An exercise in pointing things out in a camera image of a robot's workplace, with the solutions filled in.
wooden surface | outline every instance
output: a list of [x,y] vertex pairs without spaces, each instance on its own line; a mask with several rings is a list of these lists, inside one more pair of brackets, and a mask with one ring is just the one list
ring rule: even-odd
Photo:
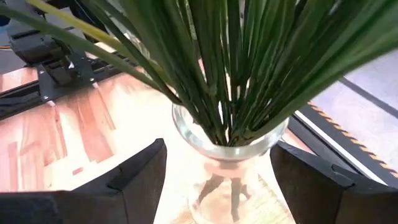
[[[5,91],[37,75],[24,68],[0,78]],[[0,121],[0,192],[72,190],[155,138],[165,139],[169,154],[155,223],[193,223],[185,190],[195,152],[174,127],[171,102],[126,74]],[[310,151],[289,131],[283,140]],[[261,170],[266,192],[253,208],[257,218],[244,223],[294,223],[272,170]]]

glass vase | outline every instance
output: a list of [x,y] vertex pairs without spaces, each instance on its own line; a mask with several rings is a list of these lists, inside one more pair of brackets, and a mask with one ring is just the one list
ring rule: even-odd
[[286,119],[250,145],[224,147],[212,144],[184,107],[173,105],[172,116],[180,135],[198,152],[199,167],[193,169],[187,195],[193,219],[198,224],[250,220],[253,207],[261,201],[258,197],[265,195],[257,162],[282,137],[289,121]]

wood grain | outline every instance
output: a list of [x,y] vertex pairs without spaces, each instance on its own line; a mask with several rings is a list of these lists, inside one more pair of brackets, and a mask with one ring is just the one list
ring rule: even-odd
[[[37,76],[25,68],[1,77],[1,90]],[[171,119],[171,102],[129,75],[120,74],[0,121],[0,191],[72,190],[164,138],[167,175],[155,223],[193,223],[185,195],[195,167],[190,149]],[[309,149],[287,132],[285,141]],[[293,223],[275,187],[254,207],[245,223]]]

green plant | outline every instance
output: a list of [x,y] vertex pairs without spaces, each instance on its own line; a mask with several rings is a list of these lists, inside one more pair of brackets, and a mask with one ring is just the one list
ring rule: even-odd
[[[246,0],[243,21],[239,0],[118,0],[123,12],[107,0],[82,0],[118,39],[41,0],[26,1],[137,62],[150,78],[45,21],[3,4],[0,14],[97,55],[161,91],[184,105],[214,144],[224,146],[264,135],[347,72],[398,47],[396,0]],[[109,15],[155,60],[145,58]]]

vase rim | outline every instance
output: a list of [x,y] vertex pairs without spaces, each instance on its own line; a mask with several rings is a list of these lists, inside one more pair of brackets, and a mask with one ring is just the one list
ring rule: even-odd
[[254,140],[246,146],[219,146],[214,145],[207,136],[200,138],[187,123],[186,118],[192,119],[185,107],[172,105],[173,122],[181,137],[200,154],[221,161],[243,161],[266,152],[275,145],[284,134],[289,119],[285,119],[273,130]]

